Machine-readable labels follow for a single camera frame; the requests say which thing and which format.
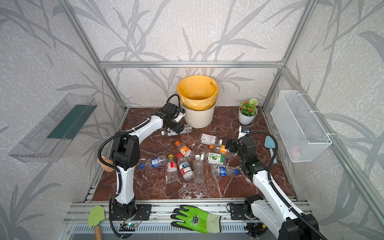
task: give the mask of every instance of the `work glove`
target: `work glove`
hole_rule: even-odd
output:
[[[219,233],[220,218],[219,215],[210,214],[200,208],[180,205],[179,209],[174,209],[174,213],[170,216],[172,219],[182,220],[183,222],[171,222],[174,227],[185,228],[191,231],[201,233]]]

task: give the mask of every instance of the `plastic bottle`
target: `plastic bottle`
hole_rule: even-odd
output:
[[[222,145],[222,144],[211,144],[209,146],[209,149],[213,150],[215,153],[221,153],[221,154],[224,154],[224,155],[228,155],[228,156],[233,156],[234,153],[233,152],[230,152],[228,151],[228,149],[225,149],[225,145]]]
[[[167,184],[173,183],[179,180],[177,175],[177,164],[173,158],[173,154],[168,155],[167,161]]]
[[[215,176],[233,176],[238,175],[239,170],[230,166],[211,165],[212,175]]]
[[[144,169],[146,167],[161,167],[167,164],[167,157],[165,155],[160,155],[158,157],[147,159],[144,163],[139,165],[140,169]]]
[[[227,156],[220,153],[202,153],[200,158],[201,160],[207,161],[209,164],[225,165],[227,163]]]
[[[189,165],[189,162],[183,157],[181,153],[177,154],[177,165],[181,171],[181,175],[187,181],[191,180],[194,176],[193,171]]]
[[[182,142],[175,142],[175,145],[177,146],[177,150],[183,154],[183,156],[190,162],[195,159],[195,153],[189,149],[189,147]]]
[[[203,160],[200,158],[200,155],[195,155],[195,160],[193,161],[193,182],[200,184],[204,182],[204,168]]]
[[[217,144],[217,143],[221,145],[223,143],[223,140],[219,139],[217,136],[201,133],[199,137],[199,142],[208,144],[208,145]]]
[[[167,128],[166,131],[161,131],[161,135],[162,136],[168,135],[168,137],[172,137],[172,136],[177,136],[177,135],[190,133],[190,132],[192,132],[192,127],[189,124],[186,124],[184,126],[183,131],[180,134],[177,134],[176,132],[172,131],[170,128]]]

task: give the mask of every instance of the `brown marble surface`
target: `brown marble surface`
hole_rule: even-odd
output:
[[[123,123],[122,129],[129,129],[143,122],[154,108],[131,108]],[[237,139],[238,128],[241,125],[238,121],[238,107],[216,107],[212,123],[202,129],[193,129],[192,133],[179,136],[161,136],[160,131],[154,132],[147,137],[140,145],[141,158],[154,158],[159,155],[174,154],[176,156],[175,141],[186,143],[192,151],[197,153],[208,152],[209,145],[197,141],[200,133],[207,133],[223,139]],[[261,109],[254,121],[249,125],[251,131],[268,131]],[[264,147],[264,134],[254,134],[258,158],[266,165],[269,163],[269,149]],[[193,180],[185,181],[179,172],[179,181],[166,184],[165,168],[146,168],[140,170],[138,166],[134,172],[134,193],[137,200],[152,199],[188,199],[188,198],[223,198],[223,197],[247,197],[260,191],[246,178],[240,170],[240,159],[238,156],[229,157],[227,165],[239,169],[236,177],[216,177],[211,174],[210,164],[204,162],[203,184],[194,184]],[[277,157],[277,164],[272,169],[272,176],[287,196],[294,196],[288,182],[285,170]],[[116,173],[103,172],[100,182],[93,196],[93,201],[106,201],[110,195],[116,192]]]

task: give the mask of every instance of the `light blue trowel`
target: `light blue trowel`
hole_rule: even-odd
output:
[[[267,136],[267,137],[265,138],[264,146],[265,146],[266,148],[269,148],[269,153],[271,154],[271,157],[273,157],[273,150],[272,150],[272,149],[275,148],[276,145],[275,145],[275,142],[273,141],[273,139],[272,139],[270,136]]]

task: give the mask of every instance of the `wallpaper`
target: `wallpaper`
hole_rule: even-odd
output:
[[[277,61],[307,0],[70,2],[103,61]]]
[[[311,162],[291,162],[271,116],[282,90],[292,90],[284,77],[280,78],[264,114],[278,141],[279,154],[297,198],[309,202],[320,231],[329,240],[384,239],[384,230],[331,148]]]
[[[256,98],[264,102],[275,68],[114,68],[108,74],[126,106],[162,106],[176,93],[181,79],[195,74],[211,76],[219,85],[216,106],[238,106]]]
[[[318,5],[289,62],[384,197],[384,1]]]
[[[0,2],[0,236],[54,239],[69,206],[82,201],[96,149],[123,109],[55,1]],[[23,163],[9,151],[68,93],[97,108],[56,163]]]

